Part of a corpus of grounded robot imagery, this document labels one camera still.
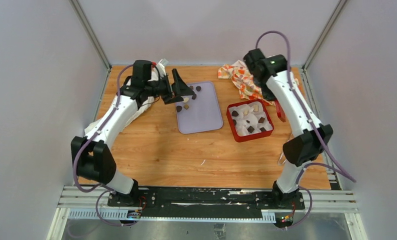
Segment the dark square chocolate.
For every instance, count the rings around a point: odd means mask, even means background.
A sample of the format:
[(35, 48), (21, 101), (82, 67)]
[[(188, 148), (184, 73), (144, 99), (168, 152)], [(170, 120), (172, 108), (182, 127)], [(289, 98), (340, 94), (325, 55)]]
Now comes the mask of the dark square chocolate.
[(247, 128), (247, 131), (251, 134), (251, 133), (253, 133), (254, 132), (254, 128), (252, 127), (252, 126), (249, 126), (248, 128)]

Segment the dark heart chocolate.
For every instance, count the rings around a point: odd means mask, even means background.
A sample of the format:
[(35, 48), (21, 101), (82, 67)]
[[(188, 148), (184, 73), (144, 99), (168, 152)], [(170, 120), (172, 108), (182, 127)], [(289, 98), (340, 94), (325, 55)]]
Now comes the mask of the dark heart chocolate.
[(239, 116), (239, 113), (238, 113), (236, 110), (233, 110), (233, 111), (231, 112), (231, 116), (232, 116), (232, 117), (238, 117), (238, 116)]

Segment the red box lid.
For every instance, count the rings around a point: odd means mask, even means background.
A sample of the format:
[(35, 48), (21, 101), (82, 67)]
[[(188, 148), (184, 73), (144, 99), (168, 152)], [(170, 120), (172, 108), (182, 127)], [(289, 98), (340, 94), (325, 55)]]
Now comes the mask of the red box lid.
[(287, 121), (287, 118), (286, 118), (286, 114), (285, 114), (281, 104), (279, 103), (278, 100), (275, 100), (274, 105), (275, 105), (277, 117), (279, 118), (280, 121), (285, 123)]

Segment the brown bar chocolate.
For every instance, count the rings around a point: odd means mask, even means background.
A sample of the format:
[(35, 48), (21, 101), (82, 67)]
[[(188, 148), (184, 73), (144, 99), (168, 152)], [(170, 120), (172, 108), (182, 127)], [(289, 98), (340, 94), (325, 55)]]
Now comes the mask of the brown bar chocolate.
[(262, 124), (262, 123), (264, 123), (265, 122), (265, 118), (264, 117), (261, 117), (259, 120), (258, 120), (258, 123), (260, 123), (260, 124)]

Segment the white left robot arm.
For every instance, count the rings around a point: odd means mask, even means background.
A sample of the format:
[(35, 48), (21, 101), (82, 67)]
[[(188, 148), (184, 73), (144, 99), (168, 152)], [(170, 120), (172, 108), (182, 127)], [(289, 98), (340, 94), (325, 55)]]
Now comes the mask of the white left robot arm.
[(174, 82), (170, 83), (165, 62), (136, 60), (124, 67), (117, 76), (116, 95), (107, 112), (84, 136), (72, 139), (72, 176), (81, 192), (103, 187), (128, 207), (139, 202), (138, 181), (118, 170), (111, 148), (129, 121), (141, 115), (156, 98), (168, 105), (194, 95), (175, 68), (171, 71)]

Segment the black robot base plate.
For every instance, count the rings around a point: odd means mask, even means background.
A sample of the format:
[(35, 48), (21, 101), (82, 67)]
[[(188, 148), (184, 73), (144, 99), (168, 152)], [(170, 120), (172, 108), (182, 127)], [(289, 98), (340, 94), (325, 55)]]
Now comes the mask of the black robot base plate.
[(138, 207), (145, 217), (257, 219), (263, 210), (304, 210), (303, 195), (282, 198), (270, 189), (140, 187), (136, 199), (110, 194), (110, 207)]

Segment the metal tweezers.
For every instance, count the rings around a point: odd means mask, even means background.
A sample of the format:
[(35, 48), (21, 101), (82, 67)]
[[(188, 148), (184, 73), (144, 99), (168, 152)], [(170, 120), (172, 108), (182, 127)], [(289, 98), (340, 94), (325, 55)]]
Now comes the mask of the metal tweezers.
[[(288, 141), (290, 141), (292, 138), (293, 138), (293, 134), (291, 133), (291, 134), (289, 135), (289, 137), (287, 138), (286, 143), (287, 143)], [(282, 150), (281, 153), (280, 153), (280, 155), (279, 155), (279, 158), (278, 158), (278, 160), (277, 160), (277, 165), (278, 165), (278, 166), (283, 166), (283, 165), (285, 164), (286, 160), (287, 160), (287, 159), (286, 159), (286, 157), (285, 157), (284, 151)]]

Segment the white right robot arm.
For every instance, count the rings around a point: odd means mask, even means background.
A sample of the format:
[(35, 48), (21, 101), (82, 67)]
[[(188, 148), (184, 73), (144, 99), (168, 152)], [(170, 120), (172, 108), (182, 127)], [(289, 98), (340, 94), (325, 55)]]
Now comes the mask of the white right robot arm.
[(256, 47), (243, 60), (253, 81), (265, 98), (275, 101), (290, 123), (293, 139), (282, 146), (286, 157), (280, 177), (273, 183), (271, 198), (275, 207), (284, 209), (299, 196), (300, 180), (306, 168), (316, 165), (317, 157), (327, 150), (333, 135), (330, 124), (323, 124), (306, 103), (297, 84), (289, 57), (282, 54), (266, 57)]

